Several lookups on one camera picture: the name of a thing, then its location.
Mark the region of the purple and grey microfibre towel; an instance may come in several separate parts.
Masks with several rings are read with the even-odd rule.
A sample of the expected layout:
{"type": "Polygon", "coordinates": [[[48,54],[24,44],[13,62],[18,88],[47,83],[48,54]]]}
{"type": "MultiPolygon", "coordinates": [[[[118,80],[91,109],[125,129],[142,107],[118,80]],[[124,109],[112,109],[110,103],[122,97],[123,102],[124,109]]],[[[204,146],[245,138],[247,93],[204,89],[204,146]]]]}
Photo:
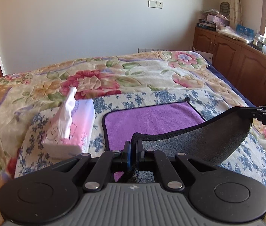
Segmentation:
{"type": "Polygon", "coordinates": [[[168,157],[186,153],[213,165],[225,161],[248,136],[253,118],[232,107],[205,121],[185,98],[178,103],[107,113],[102,118],[107,150],[122,150],[126,141],[168,157]]]}

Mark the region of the wooden sideboard cabinet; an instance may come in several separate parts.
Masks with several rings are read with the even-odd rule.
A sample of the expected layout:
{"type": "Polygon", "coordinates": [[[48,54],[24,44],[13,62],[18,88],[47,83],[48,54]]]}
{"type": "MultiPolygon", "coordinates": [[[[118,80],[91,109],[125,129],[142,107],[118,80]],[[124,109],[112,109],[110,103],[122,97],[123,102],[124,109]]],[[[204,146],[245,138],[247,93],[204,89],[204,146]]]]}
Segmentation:
{"type": "Polygon", "coordinates": [[[255,106],[266,104],[266,55],[220,33],[195,27],[193,49],[211,53],[212,66],[255,106]]]}

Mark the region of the blue floral white cloth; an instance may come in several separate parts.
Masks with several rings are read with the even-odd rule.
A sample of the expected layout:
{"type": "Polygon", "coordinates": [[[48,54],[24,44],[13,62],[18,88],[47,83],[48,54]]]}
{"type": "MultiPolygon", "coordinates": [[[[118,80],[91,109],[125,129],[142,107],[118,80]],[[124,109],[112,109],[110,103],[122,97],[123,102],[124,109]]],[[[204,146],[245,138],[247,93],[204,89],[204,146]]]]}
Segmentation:
{"type": "MultiPolygon", "coordinates": [[[[121,149],[134,133],[161,134],[207,121],[233,106],[246,106],[238,95],[228,99],[211,90],[164,90],[97,97],[89,153],[100,156],[107,147],[121,149]]],[[[29,121],[16,163],[16,176],[55,163],[42,145],[57,112],[43,107],[29,121]]],[[[254,121],[250,133],[222,167],[252,177],[266,186],[266,126],[254,121]]]]}

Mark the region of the pink white tissue pack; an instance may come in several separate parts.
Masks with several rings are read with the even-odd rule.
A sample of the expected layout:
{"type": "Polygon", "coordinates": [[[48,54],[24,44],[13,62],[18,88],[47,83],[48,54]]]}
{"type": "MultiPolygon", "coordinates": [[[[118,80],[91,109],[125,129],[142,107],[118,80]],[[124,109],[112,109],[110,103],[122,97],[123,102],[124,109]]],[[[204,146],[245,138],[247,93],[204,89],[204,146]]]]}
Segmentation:
{"type": "Polygon", "coordinates": [[[87,153],[95,121],[92,99],[76,100],[77,88],[71,87],[66,99],[42,139],[42,145],[53,159],[65,160],[87,153]]]}

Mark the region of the blue packet on cabinet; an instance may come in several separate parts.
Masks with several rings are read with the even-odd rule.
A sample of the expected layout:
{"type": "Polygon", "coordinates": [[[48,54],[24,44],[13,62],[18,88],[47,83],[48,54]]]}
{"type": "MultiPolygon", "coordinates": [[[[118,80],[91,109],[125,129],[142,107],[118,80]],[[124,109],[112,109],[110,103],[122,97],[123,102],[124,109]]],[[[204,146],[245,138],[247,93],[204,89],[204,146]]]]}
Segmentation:
{"type": "Polygon", "coordinates": [[[248,28],[248,27],[244,27],[240,24],[237,24],[236,32],[238,35],[240,35],[246,39],[252,40],[254,38],[254,30],[251,28],[248,28]]]}

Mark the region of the white box beside bed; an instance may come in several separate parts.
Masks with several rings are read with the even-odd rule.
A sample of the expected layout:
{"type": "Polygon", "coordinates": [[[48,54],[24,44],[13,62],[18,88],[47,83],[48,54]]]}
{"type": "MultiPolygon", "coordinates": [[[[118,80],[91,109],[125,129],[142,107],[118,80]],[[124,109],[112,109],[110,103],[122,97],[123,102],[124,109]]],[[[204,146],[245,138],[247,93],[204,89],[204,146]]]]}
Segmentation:
{"type": "Polygon", "coordinates": [[[195,52],[200,54],[208,62],[208,64],[212,65],[212,61],[213,61],[212,53],[207,53],[207,52],[202,52],[202,51],[197,51],[197,50],[195,52]]]}

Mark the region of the pink box on cabinet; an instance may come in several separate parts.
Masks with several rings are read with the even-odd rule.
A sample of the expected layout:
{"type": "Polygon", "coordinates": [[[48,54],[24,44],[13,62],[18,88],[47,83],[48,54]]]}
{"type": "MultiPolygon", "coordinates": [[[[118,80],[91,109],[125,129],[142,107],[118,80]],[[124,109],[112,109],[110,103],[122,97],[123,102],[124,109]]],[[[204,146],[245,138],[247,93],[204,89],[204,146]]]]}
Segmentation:
{"type": "Polygon", "coordinates": [[[208,14],[207,20],[215,23],[217,27],[226,27],[230,25],[230,21],[221,14],[217,15],[208,14]]]}

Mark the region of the beige patterned curtain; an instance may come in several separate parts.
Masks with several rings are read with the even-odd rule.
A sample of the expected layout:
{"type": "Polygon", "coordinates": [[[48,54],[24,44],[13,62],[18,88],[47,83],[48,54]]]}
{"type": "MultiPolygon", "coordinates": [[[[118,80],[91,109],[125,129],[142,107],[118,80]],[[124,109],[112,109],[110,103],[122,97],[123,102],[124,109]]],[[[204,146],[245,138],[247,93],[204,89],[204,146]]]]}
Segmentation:
{"type": "Polygon", "coordinates": [[[241,0],[230,0],[230,26],[236,29],[238,24],[242,24],[241,0]]]}

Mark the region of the dark book stack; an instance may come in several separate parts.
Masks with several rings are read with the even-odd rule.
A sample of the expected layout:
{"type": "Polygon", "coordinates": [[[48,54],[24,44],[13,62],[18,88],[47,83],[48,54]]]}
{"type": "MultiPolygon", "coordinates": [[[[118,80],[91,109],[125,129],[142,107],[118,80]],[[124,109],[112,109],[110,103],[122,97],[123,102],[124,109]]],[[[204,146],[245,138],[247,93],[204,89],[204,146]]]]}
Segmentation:
{"type": "Polygon", "coordinates": [[[210,31],[216,31],[216,24],[211,21],[207,21],[205,19],[199,19],[199,22],[197,23],[197,27],[200,27],[205,30],[210,30],[210,31]]]}

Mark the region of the dark woven vase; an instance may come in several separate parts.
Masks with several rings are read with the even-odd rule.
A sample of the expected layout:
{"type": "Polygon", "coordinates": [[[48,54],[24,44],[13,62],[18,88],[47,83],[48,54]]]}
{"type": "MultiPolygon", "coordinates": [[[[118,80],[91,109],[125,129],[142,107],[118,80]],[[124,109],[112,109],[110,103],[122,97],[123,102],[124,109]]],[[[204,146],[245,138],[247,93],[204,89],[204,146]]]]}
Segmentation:
{"type": "Polygon", "coordinates": [[[225,17],[230,16],[230,3],[229,2],[222,2],[220,4],[220,13],[225,17]]]}

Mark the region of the floral plush bed blanket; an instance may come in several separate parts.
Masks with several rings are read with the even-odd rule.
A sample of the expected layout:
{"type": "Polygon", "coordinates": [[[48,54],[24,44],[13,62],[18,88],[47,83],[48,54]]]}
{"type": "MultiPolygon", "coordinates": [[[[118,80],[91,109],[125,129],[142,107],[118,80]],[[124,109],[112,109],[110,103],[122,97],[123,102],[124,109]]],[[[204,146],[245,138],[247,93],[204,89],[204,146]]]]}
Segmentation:
{"type": "MultiPolygon", "coordinates": [[[[154,51],[83,58],[0,78],[0,187],[17,177],[16,163],[29,121],[43,107],[59,108],[71,87],[76,99],[164,90],[211,90],[247,100],[201,55],[154,51]]],[[[3,218],[0,214],[0,225],[3,218]]]]}

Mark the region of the white wall socket row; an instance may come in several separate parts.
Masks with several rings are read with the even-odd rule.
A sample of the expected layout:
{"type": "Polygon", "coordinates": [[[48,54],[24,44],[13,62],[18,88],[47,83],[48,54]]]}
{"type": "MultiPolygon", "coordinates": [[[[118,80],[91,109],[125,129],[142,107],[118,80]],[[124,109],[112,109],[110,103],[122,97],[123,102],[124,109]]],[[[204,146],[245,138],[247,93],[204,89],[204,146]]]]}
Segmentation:
{"type": "Polygon", "coordinates": [[[145,53],[145,52],[151,52],[151,48],[139,48],[138,53],[145,53]]]}

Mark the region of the white wall switch plate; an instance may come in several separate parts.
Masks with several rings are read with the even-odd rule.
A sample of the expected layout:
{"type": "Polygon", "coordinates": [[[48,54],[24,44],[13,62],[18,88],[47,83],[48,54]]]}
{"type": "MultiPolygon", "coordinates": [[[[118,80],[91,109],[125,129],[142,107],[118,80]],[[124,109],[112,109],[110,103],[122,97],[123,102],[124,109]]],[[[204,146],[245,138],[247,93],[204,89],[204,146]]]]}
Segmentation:
{"type": "Polygon", "coordinates": [[[163,2],[159,2],[159,1],[148,1],[148,7],[149,8],[162,9],[163,8],[163,2]]]}

